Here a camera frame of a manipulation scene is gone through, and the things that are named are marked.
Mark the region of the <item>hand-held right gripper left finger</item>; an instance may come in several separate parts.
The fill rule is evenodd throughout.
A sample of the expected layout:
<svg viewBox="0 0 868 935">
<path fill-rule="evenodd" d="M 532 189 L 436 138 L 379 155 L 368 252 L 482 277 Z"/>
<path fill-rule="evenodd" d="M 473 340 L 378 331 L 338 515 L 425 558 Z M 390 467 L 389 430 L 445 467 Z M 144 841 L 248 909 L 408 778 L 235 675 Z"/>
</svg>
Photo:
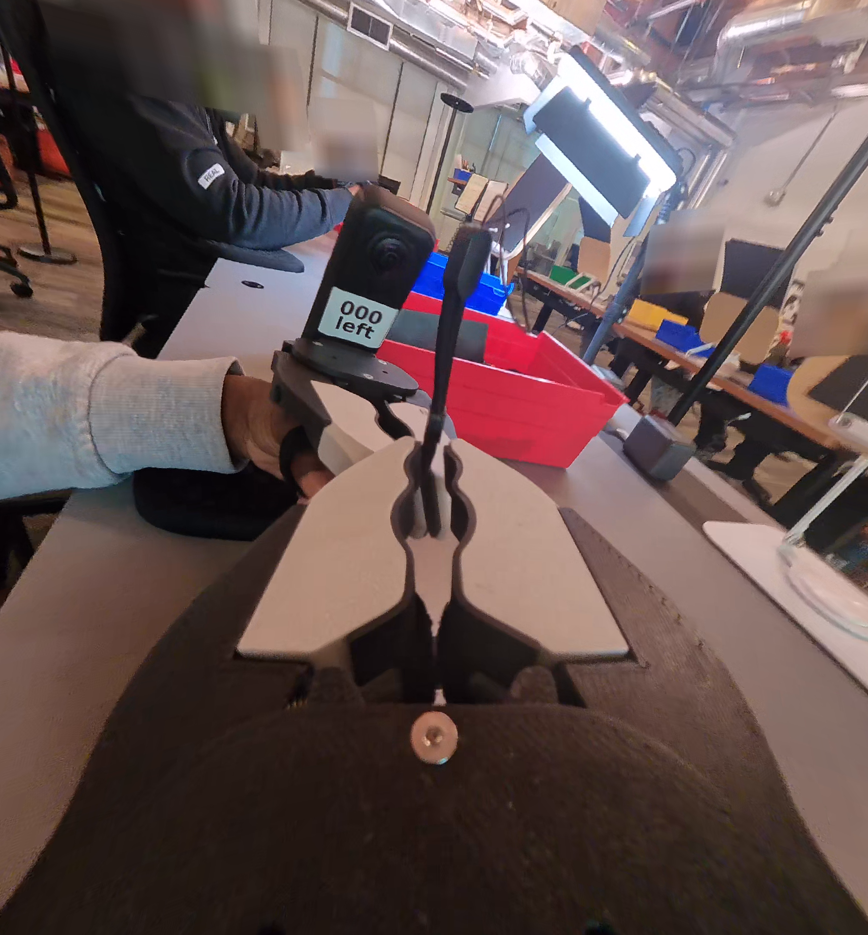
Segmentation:
<svg viewBox="0 0 868 935">
<path fill-rule="evenodd" d="M 311 498 L 239 638 L 239 657 L 432 657 L 409 544 L 420 456 L 420 443 L 400 438 Z"/>
</svg>

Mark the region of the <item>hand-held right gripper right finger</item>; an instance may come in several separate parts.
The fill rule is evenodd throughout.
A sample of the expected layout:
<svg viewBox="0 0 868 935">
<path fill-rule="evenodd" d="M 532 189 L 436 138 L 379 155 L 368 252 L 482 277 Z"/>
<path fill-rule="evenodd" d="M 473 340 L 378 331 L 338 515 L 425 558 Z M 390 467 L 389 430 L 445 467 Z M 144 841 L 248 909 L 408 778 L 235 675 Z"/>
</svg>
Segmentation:
<svg viewBox="0 0 868 935">
<path fill-rule="evenodd" d="M 467 441 L 443 454 L 456 550 L 442 646 L 456 658 L 627 657 L 555 501 Z"/>
</svg>

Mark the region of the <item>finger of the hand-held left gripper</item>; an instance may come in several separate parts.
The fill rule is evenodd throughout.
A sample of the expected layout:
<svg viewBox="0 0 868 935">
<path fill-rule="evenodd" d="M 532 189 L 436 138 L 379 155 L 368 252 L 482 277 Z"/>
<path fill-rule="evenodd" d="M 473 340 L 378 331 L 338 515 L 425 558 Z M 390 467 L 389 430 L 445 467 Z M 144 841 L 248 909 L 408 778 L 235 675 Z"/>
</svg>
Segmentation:
<svg viewBox="0 0 868 935">
<path fill-rule="evenodd" d="M 331 473 L 343 473 L 393 441 L 413 435 L 387 404 L 378 409 L 333 383 L 311 381 L 311 388 L 320 404 L 316 413 L 326 417 L 311 446 Z"/>
<path fill-rule="evenodd" d="M 428 406 L 410 401 L 384 404 L 384 431 L 395 440 L 424 440 L 428 425 Z"/>
</svg>

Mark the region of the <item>person's left forearm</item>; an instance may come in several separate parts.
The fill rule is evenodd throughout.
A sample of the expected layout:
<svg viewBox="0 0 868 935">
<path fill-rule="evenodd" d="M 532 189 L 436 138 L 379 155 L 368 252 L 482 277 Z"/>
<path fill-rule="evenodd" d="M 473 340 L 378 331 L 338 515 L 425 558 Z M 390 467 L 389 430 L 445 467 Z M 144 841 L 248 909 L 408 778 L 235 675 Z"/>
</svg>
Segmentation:
<svg viewBox="0 0 868 935">
<path fill-rule="evenodd" d="M 0 501 L 115 485 L 144 468 L 231 474 L 231 357 L 141 358 L 117 343 L 0 332 Z"/>
</svg>

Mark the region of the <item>person's left hand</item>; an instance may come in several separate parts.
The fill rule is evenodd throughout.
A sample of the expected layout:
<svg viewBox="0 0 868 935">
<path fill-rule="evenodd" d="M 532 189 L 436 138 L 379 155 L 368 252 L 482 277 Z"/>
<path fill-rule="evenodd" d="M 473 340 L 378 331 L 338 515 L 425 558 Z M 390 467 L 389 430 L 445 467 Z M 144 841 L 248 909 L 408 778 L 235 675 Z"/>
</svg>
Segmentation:
<svg viewBox="0 0 868 935">
<path fill-rule="evenodd" d="M 226 445 L 236 461 L 249 461 L 294 486 L 304 503 L 332 482 L 300 423 L 271 397 L 268 382 L 226 375 L 221 397 Z"/>
</svg>

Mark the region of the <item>dark blue bin stack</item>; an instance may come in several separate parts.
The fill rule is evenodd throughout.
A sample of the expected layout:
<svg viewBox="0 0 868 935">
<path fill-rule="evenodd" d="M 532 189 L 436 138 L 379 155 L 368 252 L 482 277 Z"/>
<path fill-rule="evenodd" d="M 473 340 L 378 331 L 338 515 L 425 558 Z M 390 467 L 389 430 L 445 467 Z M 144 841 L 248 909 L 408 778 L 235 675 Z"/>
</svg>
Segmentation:
<svg viewBox="0 0 868 935">
<path fill-rule="evenodd" d="M 432 252 L 413 286 L 413 292 L 428 298 L 441 300 L 444 296 L 444 272 L 448 255 Z M 504 285 L 499 277 L 483 273 L 479 283 L 466 300 L 466 309 L 496 316 L 504 308 L 512 287 Z"/>
</svg>

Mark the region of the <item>white stand base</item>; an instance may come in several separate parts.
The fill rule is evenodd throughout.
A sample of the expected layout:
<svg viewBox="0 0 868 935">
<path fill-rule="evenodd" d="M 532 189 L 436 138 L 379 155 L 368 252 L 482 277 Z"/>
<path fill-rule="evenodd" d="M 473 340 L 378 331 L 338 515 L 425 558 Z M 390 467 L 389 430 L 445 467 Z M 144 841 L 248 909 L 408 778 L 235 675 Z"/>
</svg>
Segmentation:
<svg viewBox="0 0 868 935">
<path fill-rule="evenodd" d="M 868 594 L 765 524 L 708 521 L 708 541 L 868 694 Z"/>
</svg>

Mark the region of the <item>glowing light panel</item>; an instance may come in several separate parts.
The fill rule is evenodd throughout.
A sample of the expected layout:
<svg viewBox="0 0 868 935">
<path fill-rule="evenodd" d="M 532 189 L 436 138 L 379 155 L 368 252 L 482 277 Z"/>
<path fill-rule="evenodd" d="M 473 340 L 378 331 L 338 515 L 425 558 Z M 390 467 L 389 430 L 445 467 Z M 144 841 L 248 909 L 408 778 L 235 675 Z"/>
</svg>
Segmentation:
<svg viewBox="0 0 868 935">
<path fill-rule="evenodd" d="M 579 48 L 561 56 L 523 121 L 539 152 L 607 226 L 628 220 L 629 238 L 648 227 L 683 177 L 678 151 Z"/>
</svg>

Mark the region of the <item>black light stand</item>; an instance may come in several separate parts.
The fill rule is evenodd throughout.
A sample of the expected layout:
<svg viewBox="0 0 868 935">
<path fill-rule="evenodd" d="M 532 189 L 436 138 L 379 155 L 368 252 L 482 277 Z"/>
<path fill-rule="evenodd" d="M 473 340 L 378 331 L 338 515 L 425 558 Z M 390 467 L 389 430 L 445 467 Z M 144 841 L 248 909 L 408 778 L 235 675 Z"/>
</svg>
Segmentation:
<svg viewBox="0 0 868 935">
<path fill-rule="evenodd" d="M 676 208 L 678 199 L 685 193 L 685 182 L 679 181 L 665 196 L 659 209 L 658 215 L 649 232 L 652 232 L 658 225 L 664 224 L 670 218 Z M 642 245 L 631 265 L 627 276 L 619 286 L 617 292 L 607 305 L 604 315 L 599 320 L 596 330 L 590 337 L 586 348 L 581 354 L 584 363 L 593 366 L 599 354 L 600 349 L 607 343 L 610 334 L 616 323 L 624 320 L 630 305 L 638 298 L 640 293 L 640 283 L 642 270 L 648 250 L 648 241 L 650 233 L 646 234 Z"/>
</svg>

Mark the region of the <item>small yellow bin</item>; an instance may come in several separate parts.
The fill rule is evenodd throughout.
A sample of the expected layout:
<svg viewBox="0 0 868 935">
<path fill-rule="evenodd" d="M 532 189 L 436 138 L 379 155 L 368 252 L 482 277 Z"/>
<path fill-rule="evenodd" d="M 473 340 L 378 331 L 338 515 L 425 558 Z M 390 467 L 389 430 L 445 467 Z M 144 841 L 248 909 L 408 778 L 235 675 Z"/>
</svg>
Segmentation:
<svg viewBox="0 0 868 935">
<path fill-rule="evenodd" d="M 657 332 L 663 321 L 687 324 L 686 316 L 642 299 L 636 299 L 632 303 L 627 311 L 626 321 L 652 332 Z"/>
</svg>

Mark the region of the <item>small blue bin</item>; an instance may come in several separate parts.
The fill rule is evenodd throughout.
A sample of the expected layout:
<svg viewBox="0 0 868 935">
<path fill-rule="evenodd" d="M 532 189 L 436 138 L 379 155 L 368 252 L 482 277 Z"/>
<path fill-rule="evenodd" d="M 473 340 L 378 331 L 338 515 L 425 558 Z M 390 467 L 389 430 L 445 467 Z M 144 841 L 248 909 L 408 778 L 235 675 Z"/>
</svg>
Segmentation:
<svg viewBox="0 0 868 935">
<path fill-rule="evenodd" d="M 686 321 L 674 321 L 668 318 L 660 323 L 655 339 L 682 354 L 691 353 L 706 346 L 695 327 Z"/>
<path fill-rule="evenodd" d="M 759 365 L 746 389 L 783 408 L 789 406 L 788 391 L 793 376 L 793 370 L 772 364 Z"/>
</svg>

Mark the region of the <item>black tripod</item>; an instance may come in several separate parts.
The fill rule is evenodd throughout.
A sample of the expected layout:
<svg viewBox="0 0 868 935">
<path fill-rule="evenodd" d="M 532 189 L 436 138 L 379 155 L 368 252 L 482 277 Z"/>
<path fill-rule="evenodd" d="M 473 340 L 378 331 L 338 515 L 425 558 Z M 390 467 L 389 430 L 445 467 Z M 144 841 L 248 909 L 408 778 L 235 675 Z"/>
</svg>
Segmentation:
<svg viewBox="0 0 868 935">
<path fill-rule="evenodd" d="M 31 97 L 30 87 L 25 78 L 19 85 L 17 75 L 22 74 L 17 59 L 14 58 L 14 44 L 3 19 L 4 2 L 0 2 L 0 50 L 6 74 L 6 86 L 11 119 L 17 134 L 16 165 L 24 175 L 31 196 L 34 219 L 38 229 L 38 240 L 18 246 L 21 259 L 32 263 L 49 266 L 71 266 L 78 262 L 77 255 L 71 251 L 55 247 L 52 243 L 45 218 L 38 183 L 38 170 L 41 168 L 40 146 L 38 140 L 38 116 Z"/>
</svg>

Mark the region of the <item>large black tilted board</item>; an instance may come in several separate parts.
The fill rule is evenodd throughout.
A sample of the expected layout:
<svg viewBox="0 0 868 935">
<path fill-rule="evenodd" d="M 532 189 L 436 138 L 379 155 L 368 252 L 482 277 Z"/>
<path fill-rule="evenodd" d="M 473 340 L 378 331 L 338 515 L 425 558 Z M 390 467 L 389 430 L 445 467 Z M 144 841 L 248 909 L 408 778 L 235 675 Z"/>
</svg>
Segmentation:
<svg viewBox="0 0 868 935">
<path fill-rule="evenodd" d="M 868 423 L 868 355 L 808 357 L 791 376 L 791 409 L 825 433 L 844 409 Z"/>
</svg>

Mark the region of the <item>black monitor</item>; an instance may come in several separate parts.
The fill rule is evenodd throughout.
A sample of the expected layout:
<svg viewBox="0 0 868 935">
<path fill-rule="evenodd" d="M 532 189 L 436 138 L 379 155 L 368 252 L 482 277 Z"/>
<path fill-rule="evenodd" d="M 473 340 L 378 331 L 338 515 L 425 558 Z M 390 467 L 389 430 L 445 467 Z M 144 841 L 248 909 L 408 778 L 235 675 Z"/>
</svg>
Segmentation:
<svg viewBox="0 0 868 935">
<path fill-rule="evenodd" d="M 718 291 L 733 298 L 752 298 L 783 254 L 781 248 L 746 240 L 727 240 Z"/>
</svg>

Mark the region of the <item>black tilted board white frame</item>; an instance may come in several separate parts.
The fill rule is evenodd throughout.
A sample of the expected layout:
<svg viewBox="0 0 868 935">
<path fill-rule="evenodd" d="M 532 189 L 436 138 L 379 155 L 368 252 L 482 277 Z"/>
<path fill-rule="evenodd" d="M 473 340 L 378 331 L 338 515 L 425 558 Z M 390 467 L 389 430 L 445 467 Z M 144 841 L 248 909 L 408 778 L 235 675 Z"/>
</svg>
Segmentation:
<svg viewBox="0 0 868 935">
<path fill-rule="evenodd" d="M 570 184 L 547 157 L 539 153 L 518 181 L 487 210 L 484 227 L 509 253 L 530 240 L 567 195 Z"/>
</svg>

